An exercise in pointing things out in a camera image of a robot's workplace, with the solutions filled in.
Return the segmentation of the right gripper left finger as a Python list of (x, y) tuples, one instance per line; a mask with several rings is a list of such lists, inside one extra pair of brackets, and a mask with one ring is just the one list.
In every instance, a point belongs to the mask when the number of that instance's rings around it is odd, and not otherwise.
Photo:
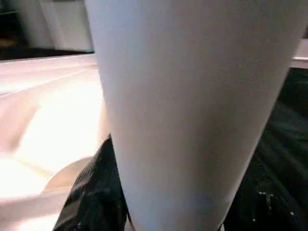
[(55, 231), (123, 231), (128, 208), (112, 138), (108, 136), (75, 180)]

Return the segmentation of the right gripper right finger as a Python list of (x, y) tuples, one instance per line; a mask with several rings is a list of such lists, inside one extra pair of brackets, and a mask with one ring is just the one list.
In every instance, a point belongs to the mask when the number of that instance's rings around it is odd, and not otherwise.
[(227, 231), (306, 231), (308, 169), (284, 147), (257, 147), (224, 221)]

